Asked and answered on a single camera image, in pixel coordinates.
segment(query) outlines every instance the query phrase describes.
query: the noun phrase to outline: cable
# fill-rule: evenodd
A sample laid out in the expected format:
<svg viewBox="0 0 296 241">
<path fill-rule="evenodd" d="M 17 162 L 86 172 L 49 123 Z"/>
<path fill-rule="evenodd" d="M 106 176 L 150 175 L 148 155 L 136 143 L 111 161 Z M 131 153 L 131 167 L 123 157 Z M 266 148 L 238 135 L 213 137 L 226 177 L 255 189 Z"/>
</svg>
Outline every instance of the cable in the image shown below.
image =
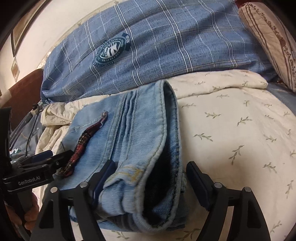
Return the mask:
<svg viewBox="0 0 296 241">
<path fill-rule="evenodd" d="M 39 115 L 39 111 L 40 111 L 40 106 L 39 105 L 37 105 L 37 104 L 33 105 L 33 110 L 36 110 L 37 108 L 38 108 L 38 111 L 37 111 L 36 119 L 35 119 L 34 125 L 32 127 L 32 130 L 30 132 L 30 135 L 28 137 L 27 144 L 26 144 L 26 154 L 25 154 L 25 157 L 28 157 L 28 145 L 29 145 L 29 142 L 30 142 L 30 139 L 31 139 L 31 135 L 32 135 L 32 133 L 34 131 L 34 127 L 35 127 L 35 124 L 36 124 L 36 121 L 37 121 L 37 118 L 38 118 L 38 115 Z"/>
</svg>

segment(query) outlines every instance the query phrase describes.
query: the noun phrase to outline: white wall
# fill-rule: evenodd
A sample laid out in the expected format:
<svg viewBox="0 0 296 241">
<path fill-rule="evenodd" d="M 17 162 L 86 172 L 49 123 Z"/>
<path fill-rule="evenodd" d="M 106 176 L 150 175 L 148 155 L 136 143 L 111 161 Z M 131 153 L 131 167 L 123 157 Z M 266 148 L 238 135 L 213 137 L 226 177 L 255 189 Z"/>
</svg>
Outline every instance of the white wall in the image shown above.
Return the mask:
<svg viewBox="0 0 296 241">
<path fill-rule="evenodd" d="M 31 25 L 17 52 L 16 60 L 20 69 L 18 80 L 34 71 L 52 46 L 57 44 L 57 41 L 78 21 L 98 8 L 102 11 L 112 6 L 114 1 L 51 0 Z M 9 37 L 0 51 L 0 89 L 2 93 L 15 84 L 11 73 L 12 62 Z"/>
</svg>

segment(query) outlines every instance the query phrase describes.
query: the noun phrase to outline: blue plaid fabric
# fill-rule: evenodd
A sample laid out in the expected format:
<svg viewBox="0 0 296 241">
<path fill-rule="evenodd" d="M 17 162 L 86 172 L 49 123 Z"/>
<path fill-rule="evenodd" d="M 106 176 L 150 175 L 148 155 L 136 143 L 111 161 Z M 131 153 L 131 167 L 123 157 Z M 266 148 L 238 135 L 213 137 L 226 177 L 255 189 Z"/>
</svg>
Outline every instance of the blue plaid fabric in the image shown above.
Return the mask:
<svg viewBox="0 0 296 241">
<path fill-rule="evenodd" d="M 196 71 L 274 69 L 232 0 L 130 0 L 98 13 L 48 57 L 43 102 L 112 94 Z"/>
</svg>

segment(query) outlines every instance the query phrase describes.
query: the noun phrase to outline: jeans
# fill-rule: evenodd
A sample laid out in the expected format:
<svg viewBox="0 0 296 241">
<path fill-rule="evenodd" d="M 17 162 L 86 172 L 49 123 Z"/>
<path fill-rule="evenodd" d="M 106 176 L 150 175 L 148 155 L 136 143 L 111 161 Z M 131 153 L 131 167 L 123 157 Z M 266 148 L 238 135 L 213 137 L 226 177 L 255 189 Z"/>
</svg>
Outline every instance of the jeans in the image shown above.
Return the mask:
<svg viewBox="0 0 296 241">
<path fill-rule="evenodd" d="M 104 229 L 157 233 L 183 228 L 186 206 L 178 105 L 164 80 L 110 96 L 79 111 L 64 137 L 63 150 L 74 150 L 83 131 L 108 119 L 88 142 L 74 173 L 55 175 L 51 186 L 76 187 L 101 170 L 108 159 L 116 172 L 104 184 L 95 213 Z M 70 210 L 75 221 L 75 211 Z"/>
</svg>

